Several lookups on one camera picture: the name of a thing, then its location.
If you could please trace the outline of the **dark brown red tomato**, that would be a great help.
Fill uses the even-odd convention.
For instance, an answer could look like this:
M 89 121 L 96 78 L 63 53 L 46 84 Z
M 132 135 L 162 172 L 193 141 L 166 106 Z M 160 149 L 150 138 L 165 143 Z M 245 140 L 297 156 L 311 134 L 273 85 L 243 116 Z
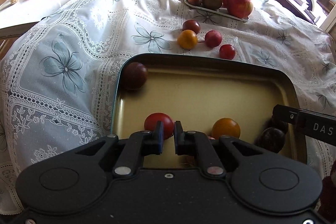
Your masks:
M 145 65 L 138 62 L 128 64 L 122 73 L 122 83 L 128 90 L 137 90 L 147 81 L 148 70 Z

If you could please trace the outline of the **gold metal tray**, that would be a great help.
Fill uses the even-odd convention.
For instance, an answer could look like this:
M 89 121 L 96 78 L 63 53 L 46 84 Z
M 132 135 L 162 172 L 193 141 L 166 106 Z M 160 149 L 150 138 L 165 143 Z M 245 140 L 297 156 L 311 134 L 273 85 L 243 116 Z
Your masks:
M 143 130 L 152 113 L 167 114 L 186 131 L 210 135 L 221 118 L 236 121 L 248 143 L 264 131 L 276 105 L 298 107 L 290 78 L 260 65 L 209 57 L 143 53 L 132 58 L 147 67 L 146 83 L 129 92 L 116 86 L 112 133 L 121 139 Z

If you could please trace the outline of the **small red cherry tomato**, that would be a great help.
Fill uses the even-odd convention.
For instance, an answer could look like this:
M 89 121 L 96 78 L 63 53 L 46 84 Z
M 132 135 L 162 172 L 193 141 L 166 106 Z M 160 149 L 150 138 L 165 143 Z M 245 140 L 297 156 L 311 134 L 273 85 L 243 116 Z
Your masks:
M 234 46 L 230 44 L 224 44 L 219 49 L 219 57 L 221 59 L 233 60 L 236 55 Z

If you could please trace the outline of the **white lace tablecloth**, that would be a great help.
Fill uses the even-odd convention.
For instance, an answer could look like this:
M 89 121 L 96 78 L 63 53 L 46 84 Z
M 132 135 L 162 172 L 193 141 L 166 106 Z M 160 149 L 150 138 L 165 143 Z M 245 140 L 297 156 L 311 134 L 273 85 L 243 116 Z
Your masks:
M 286 73 L 299 105 L 335 114 L 335 42 L 273 0 L 252 0 L 248 22 L 189 9 L 183 0 L 70 0 L 16 40 L 1 60 L 1 214 L 28 166 L 110 132 L 117 75 L 140 53 L 215 57 L 176 44 L 182 23 L 218 30 L 236 60 Z

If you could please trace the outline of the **pink red tomato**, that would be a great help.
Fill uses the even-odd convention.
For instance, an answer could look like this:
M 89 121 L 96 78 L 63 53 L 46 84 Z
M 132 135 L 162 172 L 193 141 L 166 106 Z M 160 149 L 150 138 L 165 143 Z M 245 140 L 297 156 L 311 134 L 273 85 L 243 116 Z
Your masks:
M 205 44 L 209 48 L 215 48 L 222 42 L 222 34 L 216 30 L 211 30 L 205 35 Z

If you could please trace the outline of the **white fruit plate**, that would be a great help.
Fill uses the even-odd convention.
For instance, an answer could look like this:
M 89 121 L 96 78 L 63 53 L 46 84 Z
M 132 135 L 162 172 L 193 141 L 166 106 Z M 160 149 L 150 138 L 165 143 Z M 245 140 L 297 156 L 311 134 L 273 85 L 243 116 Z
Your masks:
M 222 7 L 220 9 L 217 9 L 217 10 L 206 9 L 206 8 L 203 7 L 203 5 L 201 5 L 201 7 L 193 6 L 193 5 L 190 5 L 189 3 L 187 3 L 187 0 L 184 0 L 184 1 L 185 1 L 185 4 L 187 4 L 192 9 L 208 12 L 210 14 L 215 14 L 215 15 L 219 15 L 219 16 L 224 16 L 224 17 L 230 18 L 230 19 L 240 20 L 242 22 L 247 22 L 249 20 L 249 16 L 247 18 L 242 19 L 242 18 L 237 18 L 236 16 L 232 16 L 232 15 L 228 14 L 228 10 L 226 8 L 226 0 L 223 0 Z

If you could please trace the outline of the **dark red plum on plate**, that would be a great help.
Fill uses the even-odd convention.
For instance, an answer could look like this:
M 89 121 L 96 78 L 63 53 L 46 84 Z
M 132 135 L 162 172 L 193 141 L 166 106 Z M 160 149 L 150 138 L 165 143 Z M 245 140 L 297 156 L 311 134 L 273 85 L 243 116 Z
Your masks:
M 201 7 L 202 0 L 187 0 L 187 3 L 193 6 Z

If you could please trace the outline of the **large red apple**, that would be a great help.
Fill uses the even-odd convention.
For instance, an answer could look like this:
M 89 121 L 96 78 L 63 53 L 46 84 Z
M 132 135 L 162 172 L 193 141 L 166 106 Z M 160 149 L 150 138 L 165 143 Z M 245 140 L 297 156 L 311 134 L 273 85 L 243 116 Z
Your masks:
M 228 14 L 237 18 L 247 18 L 253 11 L 252 0 L 226 0 Z

